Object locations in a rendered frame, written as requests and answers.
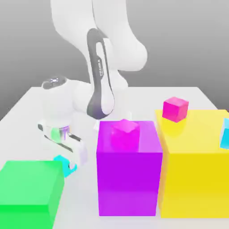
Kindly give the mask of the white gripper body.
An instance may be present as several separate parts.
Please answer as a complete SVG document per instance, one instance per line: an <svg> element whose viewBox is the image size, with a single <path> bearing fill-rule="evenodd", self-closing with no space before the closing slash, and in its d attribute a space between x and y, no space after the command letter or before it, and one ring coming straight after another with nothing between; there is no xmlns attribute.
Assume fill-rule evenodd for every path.
<svg viewBox="0 0 229 229"><path fill-rule="evenodd" d="M75 135L67 134L60 143L44 135L46 139L64 148L59 154L77 166L84 165L88 160L87 148L83 140Z"/></svg>

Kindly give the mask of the small cyan cube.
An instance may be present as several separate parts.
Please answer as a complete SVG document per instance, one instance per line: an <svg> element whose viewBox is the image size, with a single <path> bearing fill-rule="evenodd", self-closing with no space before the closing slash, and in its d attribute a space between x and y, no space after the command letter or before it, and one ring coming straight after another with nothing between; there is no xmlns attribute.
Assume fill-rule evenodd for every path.
<svg viewBox="0 0 229 229"><path fill-rule="evenodd" d="M54 161L62 162L63 173L65 178L77 170L76 164L72 168L70 168L70 161L61 155L54 157Z"/></svg>

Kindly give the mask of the small magenta cube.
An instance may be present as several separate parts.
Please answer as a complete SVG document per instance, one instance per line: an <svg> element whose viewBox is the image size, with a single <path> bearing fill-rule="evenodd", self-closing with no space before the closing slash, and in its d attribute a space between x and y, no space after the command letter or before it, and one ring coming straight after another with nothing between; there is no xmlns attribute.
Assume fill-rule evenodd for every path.
<svg viewBox="0 0 229 229"><path fill-rule="evenodd" d="M134 151L139 148L140 125L137 122L122 119L111 125L111 145L124 152Z"/></svg>

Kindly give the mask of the small pink cube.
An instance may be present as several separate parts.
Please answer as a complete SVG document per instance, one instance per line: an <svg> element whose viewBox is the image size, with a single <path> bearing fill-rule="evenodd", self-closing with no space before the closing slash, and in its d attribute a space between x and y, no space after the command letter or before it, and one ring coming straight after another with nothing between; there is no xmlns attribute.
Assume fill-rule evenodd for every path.
<svg viewBox="0 0 229 229"><path fill-rule="evenodd" d="M188 105L186 100L171 97L163 102L162 117L178 123L186 118Z"/></svg>

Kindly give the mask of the small light blue cube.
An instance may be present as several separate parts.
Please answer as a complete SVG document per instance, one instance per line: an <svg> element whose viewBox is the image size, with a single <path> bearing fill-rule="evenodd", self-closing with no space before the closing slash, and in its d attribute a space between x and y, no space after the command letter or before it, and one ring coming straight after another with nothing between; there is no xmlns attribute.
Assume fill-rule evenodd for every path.
<svg viewBox="0 0 229 229"><path fill-rule="evenodd" d="M224 118L221 133L220 133L220 147L229 149L229 118Z"/></svg>

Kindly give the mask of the large green box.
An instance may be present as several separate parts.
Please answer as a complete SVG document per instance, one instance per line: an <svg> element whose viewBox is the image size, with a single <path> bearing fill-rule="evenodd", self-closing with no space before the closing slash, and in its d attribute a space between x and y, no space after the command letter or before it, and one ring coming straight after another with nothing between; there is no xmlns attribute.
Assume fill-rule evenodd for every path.
<svg viewBox="0 0 229 229"><path fill-rule="evenodd" d="M63 188L60 161L7 161L0 170L0 229L52 229Z"/></svg>

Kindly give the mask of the large purple box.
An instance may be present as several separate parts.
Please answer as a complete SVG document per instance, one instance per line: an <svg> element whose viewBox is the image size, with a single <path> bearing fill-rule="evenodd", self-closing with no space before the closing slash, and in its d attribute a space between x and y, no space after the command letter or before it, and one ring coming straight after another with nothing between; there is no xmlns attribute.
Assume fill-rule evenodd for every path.
<svg viewBox="0 0 229 229"><path fill-rule="evenodd" d="M155 216L163 150L153 121L137 121L140 137L117 133L101 121L97 144L100 216Z"/></svg>

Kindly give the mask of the large yellow box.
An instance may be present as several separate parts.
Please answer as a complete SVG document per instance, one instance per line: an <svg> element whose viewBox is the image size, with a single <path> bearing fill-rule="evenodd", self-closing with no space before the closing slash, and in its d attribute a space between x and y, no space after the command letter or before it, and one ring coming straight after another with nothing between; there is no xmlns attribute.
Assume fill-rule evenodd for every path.
<svg viewBox="0 0 229 229"><path fill-rule="evenodd" d="M155 111L163 150L158 207L162 218L229 218L229 149L220 133L229 112L189 110L178 122Z"/></svg>

